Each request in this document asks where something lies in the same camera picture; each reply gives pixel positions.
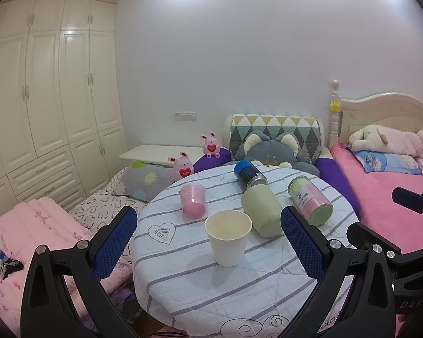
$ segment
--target round table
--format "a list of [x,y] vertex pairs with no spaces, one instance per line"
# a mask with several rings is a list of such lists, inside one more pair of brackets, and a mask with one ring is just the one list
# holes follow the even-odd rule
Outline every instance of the round table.
[[[143,309],[191,337],[276,336],[292,320],[316,285],[305,273],[288,239],[264,239],[251,231],[244,258],[236,267],[215,263],[204,229],[206,217],[221,210],[241,210],[242,187],[234,165],[193,174],[174,183],[138,215],[131,258],[135,292]],[[349,246],[348,226],[357,217],[348,201],[323,180],[293,169],[258,166],[280,203],[290,205],[288,185],[305,175],[333,203],[331,218],[320,227],[328,239]],[[180,209],[184,184],[206,187],[208,211],[188,219]],[[335,320],[352,277],[345,280],[323,328]]]

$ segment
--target pink bunny toy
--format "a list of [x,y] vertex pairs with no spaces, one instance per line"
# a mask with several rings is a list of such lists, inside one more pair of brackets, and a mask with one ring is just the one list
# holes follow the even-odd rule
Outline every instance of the pink bunny toy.
[[186,152],[181,151],[179,158],[168,158],[169,161],[174,163],[171,172],[171,179],[173,181],[180,180],[188,175],[194,174],[193,163],[188,158]]
[[204,147],[202,148],[204,154],[208,158],[211,158],[212,155],[215,155],[217,158],[219,158],[220,146],[215,134],[213,132],[210,132],[210,137],[201,135],[201,138],[205,140]]

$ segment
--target wardrobe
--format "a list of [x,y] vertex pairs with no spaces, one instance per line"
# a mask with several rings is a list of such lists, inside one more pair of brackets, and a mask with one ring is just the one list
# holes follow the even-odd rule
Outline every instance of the wardrobe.
[[115,5],[0,4],[0,216],[48,196],[70,210],[123,168]]

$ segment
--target wifi heart symbol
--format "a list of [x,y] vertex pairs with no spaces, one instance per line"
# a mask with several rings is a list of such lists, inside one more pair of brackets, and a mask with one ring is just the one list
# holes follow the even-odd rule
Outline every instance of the wifi heart symbol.
[[164,223],[163,225],[153,225],[147,231],[149,236],[164,244],[170,244],[175,234],[175,225],[173,223]]

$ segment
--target geometric patterned cushion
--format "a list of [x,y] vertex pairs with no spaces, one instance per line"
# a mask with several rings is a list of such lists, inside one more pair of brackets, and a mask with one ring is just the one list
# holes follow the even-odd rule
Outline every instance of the geometric patterned cushion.
[[244,158],[243,143],[253,131],[261,131],[272,140],[282,133],[293,133],[299,141],[298,161],[313,164],[320,156],[321,133],[315,118],[234,114],[229,141],[229,151],[234,160]]

